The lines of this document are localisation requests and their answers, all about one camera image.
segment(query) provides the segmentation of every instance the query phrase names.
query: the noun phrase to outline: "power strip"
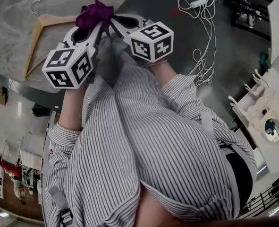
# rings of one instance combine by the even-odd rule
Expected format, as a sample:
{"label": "power strip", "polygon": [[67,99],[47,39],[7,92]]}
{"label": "power strip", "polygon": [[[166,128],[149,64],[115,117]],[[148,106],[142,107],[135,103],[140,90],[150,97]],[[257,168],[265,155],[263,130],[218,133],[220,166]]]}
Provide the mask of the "power strip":
{"label": "power strip", "polygon": [[195,2],[191,2],[191,7],[192,8],[197,8],[200,6],[204,6],[206,4],[206,0],[197,0]]}

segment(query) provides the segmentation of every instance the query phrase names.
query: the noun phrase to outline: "white plastic part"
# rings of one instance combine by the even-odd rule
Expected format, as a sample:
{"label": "white plastic part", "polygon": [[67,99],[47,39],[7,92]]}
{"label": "white plastic part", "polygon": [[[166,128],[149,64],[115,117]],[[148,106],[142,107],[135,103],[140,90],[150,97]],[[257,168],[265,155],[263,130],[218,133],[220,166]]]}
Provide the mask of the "white plastic part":
{"label": "white plastic part", "polygon": [[174,32],[162,22],[157,22],[129,35],[134,56],[156,62],[173,52]]}
{"label": "white plastic part", "polygon": [[261,13],[258,11],[258,10],[256,10],[256,14],[258,14],[259,16],[261,15]]}
{"label": "white plastic part", "polygon": [[206,0],[197,0],[195,2],[191,2],[192,8],[197,8],[206,4]]}
{"label": "white plastic part", "polygon": [[253,90],[247,84],[244,84],[246,90],[254,100],[253,105],[244,109],[239,106],[237,101],[232,96],[228,96],[228,98],[232,102],[230,105],[233,109],[236,110],[242,118],[246,119],[246,127],[252,126],[257,129],[262,136],[264,136],[264,126],[266,121],[270,118],[277,119],[275,112],[271,108],[271,102],[276,91],[269,87],[269,84],[257,70],[255,70],[255,73],[257,77],[253,74],[253,79],[257,83],[257,87]]}
{"label": "white plastic part", "polygon": [[54,88],[77,89],[93,70],[93,47],[71,46],[49,52],[42,72]]}

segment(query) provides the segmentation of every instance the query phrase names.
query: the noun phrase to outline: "purple cloth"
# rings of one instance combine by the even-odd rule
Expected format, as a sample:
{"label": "purple cloth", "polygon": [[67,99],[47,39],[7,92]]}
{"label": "purple cloth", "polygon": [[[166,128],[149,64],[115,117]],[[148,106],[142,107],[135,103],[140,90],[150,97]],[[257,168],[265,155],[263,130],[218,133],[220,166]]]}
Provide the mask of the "purple cloth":
{"label": "purple cloth", "polygon": [[82,6],[81,13],[76,18],[76,26],[81,29],[92,30],[102,21],[102,31],[109,34],[110,19],[114,14],[114,7],[107,6],[99,0],[95,4]]}

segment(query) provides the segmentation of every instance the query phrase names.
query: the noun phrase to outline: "gray table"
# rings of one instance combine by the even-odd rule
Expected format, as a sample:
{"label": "gray table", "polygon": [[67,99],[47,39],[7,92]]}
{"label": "gray table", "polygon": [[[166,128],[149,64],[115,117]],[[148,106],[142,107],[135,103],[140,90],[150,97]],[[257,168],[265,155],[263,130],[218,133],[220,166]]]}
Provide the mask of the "gray table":
{"label": "gray table", "polygon": [[[187,14],[176,14],[169,18],[169,13],[177,7],[177,0],[126,0],[117,13],[140,14],[154,22],[161,21],[172,29],[174,51],[169,56],[169,62],[177,73],[187,74],[195,65],[193,50],[200,48],[204,51],[208,37],[198,19],[192,19]],[[243,93],[243,84],[251,81],[254,69],[260,68],[260,54],[267,52],[270,47],[269,41],[231,27],[230,16],[230,8],[223,1],[217,1],[213,19],[217,38],[215,73],[210,85],[200,85],[197,90],[204,104],[215,111],[229,127],[235,115],[229,107],[228,95],[238,98]],[[269,34],[269,23],[257,21],[257,24],[262,25],[262,32]],[[205,57],[207,62],[212,62],[213,53],[212,43]]]}

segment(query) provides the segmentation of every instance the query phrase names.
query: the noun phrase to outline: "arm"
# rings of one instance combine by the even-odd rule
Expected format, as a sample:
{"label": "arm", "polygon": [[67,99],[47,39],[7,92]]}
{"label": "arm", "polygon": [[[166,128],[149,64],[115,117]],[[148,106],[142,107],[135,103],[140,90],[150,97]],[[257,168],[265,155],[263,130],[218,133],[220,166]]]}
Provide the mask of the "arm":
{"label": "arm", "polygon": [[250,158],[256,168],[254,155],[246,140],[237,137],[225,122],[211,109],[205,107],[196,96],[195,76],[176,75],[167,61],[154,64],[151,69],[162,87],[162,91],[171,109],[182,117],[202,124],[201,113],[211,112],[214,137],[217,141],[235,143]]}
{"label": "arm", "polygon": [[49,159],[53,169],[47,177],[46,184],[48,226],[59,226],[60,209],[48,191],[53,186],[57,186],[60,191],[63,191],[70,156],[81,130],[84,94],[84,86],[77,90],[66,90],[59,123],[48,130],[53,148],[53,154]]}

